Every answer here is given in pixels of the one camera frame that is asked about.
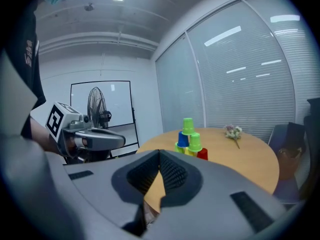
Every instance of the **person's arm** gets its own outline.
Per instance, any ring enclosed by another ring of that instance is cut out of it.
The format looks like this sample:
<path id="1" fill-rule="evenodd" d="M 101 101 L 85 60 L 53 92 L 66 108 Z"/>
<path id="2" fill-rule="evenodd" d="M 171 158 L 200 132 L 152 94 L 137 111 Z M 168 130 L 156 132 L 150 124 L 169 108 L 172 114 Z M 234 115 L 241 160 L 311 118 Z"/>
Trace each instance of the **person's arm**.
<path id="1" fill-rule="evenodd" d="M 37 142 L 44 151 L 50 151 L 59 154 L 59 149 L 54 138 L 49 134 L 48 130 L 39 124 L 32 117 L 30 118 L 32 139 Z"/>

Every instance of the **wall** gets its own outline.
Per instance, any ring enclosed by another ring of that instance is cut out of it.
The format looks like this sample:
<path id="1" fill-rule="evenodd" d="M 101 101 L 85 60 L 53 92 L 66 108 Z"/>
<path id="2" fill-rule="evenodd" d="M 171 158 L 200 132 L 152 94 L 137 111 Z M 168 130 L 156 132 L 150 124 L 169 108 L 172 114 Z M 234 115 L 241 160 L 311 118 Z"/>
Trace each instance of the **wall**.
<path id="1" fill-rule="evenodd" d="M 154 63 L 132 56 L 130 47 L 121 47 L 122 54 L 115 55 L 115 46 L 79 45 L 41 55 L 40 77 L 47 102 L 33 110 L 32 117 L 44 126 L 54 101 L 70 104 L 70 87 L 73 83 L 127 80 L 131 81 L 139 143 L 142 145 L 163 133 Z"/>
<path id="2" fill-rule="evenodd" d="M 162 37 L 157 50 L 152 55 L 151 60 L 155 62 L 161 54 L 180 36 L 184 31 L 195 24 L 199 19 L 216 10 L 221 5 L 231 0 L 202 0 L 193 6 Z"/>

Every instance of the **yellow plastic cup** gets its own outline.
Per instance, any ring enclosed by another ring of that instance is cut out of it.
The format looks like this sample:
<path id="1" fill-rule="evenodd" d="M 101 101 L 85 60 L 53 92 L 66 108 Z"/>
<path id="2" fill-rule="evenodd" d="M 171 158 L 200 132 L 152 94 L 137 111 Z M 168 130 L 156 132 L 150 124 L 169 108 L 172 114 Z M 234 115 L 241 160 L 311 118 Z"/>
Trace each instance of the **yellow plastic cup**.
<path id="1" fill-rule="evenodd" d="M 182 134 L 191 135 L 195 133 L 194 121 L 192 118 L 184 118 L 182 125 Z"/>
<path id="2" fill-rule="evenodd" d="M 184 154 L 188 155 L 188 156 L 192 156 L 194 157 L 195 156 L 195 153 L 190 151 L 190 149 L 188 147 L 185 148 L 184 150 Z"/>
<path id="3" fill-rule="evenodd" d="M 199 152 L 202 150 L 200 133 L 195 132 L 190 135 L 189 150 L 192 152 Z"/>
<path id="4" fill-rule="evenodd" d="M 175 152 L 182 153 L 182 154 L 185 153 L 185 149 L 184 149 L 183 147 L 179 147 L 179 146 L 178 146 L 178 142 L 176 142 L 175 145 L 174 145 L 174 151 L 175 151 Z"/>

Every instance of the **glass wall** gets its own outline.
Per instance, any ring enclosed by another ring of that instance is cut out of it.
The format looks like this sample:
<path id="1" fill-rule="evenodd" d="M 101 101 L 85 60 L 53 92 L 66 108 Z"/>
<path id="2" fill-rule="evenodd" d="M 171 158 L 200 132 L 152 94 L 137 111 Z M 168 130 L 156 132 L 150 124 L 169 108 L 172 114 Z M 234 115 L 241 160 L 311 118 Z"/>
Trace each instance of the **glass wall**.
<path id="1" fill-rule="evenodd" d="M 276 35 L 290 66 L 295 90 L 297 124 L 304 124 L 310 105 L 320 96 L 318 46 L 299 11 L 289 0 L 246 0 Z"/>
<path id="2" fill-rule="evenodd" d="M 191 48 L 185 35 L 156 61 L 163 131 L 182 128 L 183 118 L 204 127 L 200 83 Z"/>
<path id="3" fill-rule="evenodd" d="M 268 141 L 273 127 L 295 119 L 285 56 L 245 3 L 216 12 L 188 32 L 201 74 L 208 127 L 239 125 Z"/>
<path id="4" fill-rule="evenodd" d="M 303 124 L 320 96 L 308 31 L 287 0 L 236 0 L 198 22 L 156 62 L 164 131 L 192 117 L 268 142 L 275 125 Z"/>

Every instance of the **whiteboard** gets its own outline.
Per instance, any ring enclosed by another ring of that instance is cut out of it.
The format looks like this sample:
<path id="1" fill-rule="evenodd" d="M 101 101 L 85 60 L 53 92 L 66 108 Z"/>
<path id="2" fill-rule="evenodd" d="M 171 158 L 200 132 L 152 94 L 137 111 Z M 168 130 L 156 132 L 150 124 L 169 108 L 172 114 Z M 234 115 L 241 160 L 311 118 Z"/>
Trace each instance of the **whiteboard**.
<path id="1" fill-rule="evenodd" d="M 132 124 L 134 122 L 129 81 L 73 83 L 71 85 L 70 105 L 77 111 L 87 115 L 89 93 L 94 87 L 98 87 L 101 90 L 105 99 L 106 109 L 112 114 L 108 124 L 109 127 Z"/>

